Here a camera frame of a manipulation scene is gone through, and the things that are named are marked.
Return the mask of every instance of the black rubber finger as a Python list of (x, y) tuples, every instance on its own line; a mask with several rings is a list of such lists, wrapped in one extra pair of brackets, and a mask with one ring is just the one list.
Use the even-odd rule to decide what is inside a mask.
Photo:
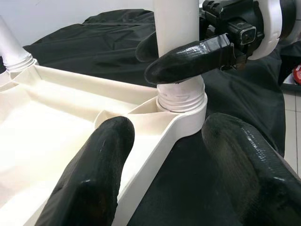
[(176, 48), (153, 62), (145, 71), (152, 84), (177, 83), (222, 66), (231, 66), (234, 45), (226, 34)]
[(36, 226), (110, 226), (134, 138), (129, 119), (105, 121), (65, 169)]
[(156, 32), (139, 43), (136, 58), (140, 62), (151, 62), (159, 58)]
[(202, 137), (243, 225), (301, 225), (301, 181), (255, 127), (216, 113)]

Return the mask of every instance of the white wall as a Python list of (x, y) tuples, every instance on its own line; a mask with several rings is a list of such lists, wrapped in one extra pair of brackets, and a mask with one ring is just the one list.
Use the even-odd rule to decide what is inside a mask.
[(0, 0), (0, 15), (22, 45), (101, 12), (144, 8), (152, 0)]

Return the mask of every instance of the white pipe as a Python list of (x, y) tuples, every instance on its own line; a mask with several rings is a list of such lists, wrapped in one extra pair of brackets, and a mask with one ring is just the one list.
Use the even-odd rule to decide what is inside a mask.
[(36, 63), (32, 55), (19, 44), (3, 18), (0, 16), (0, 56), (7, 71), (19, 72)]
[[(199, 40), (199, 0), (154, 0), (159, 56)], [(158, 106), (183, 113), (204, 101), (204, 82), (197, 76), (179, 84), (158, 85)]]

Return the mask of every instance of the black cloth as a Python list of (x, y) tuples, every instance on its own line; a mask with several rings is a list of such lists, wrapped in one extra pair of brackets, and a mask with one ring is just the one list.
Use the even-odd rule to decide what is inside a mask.
[[(42, 66), (151, 86), (143, 77), (150, 63), (139, 62), (135, 49), (154, 31), (152, 12), (118, 10), (62, 28), (25, 49)], [(275, 50), (250, 61), (244, 71), (214, 70), (203, 77), (209, 99), (207, 117), (226, 113), (251, 124), (284, 156), (285, 104), (278, 85), (281, 64), (279, 50)], [(201, 132), (174, 145), (129, 225), (242, 225)]]

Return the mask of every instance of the white tray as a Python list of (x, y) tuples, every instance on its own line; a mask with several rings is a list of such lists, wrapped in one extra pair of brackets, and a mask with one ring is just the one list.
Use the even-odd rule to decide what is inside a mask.
[(184, 114), (163, 112), (156, 101), (157, 89), (36, 65), (2, 81), (0, 225), (34, 225), (94, 129), (122, 115), (134, 124), (135, 143), (113, 225), (126, 226), (175, 142), (198, 132), (205, 120), (207, 96)]

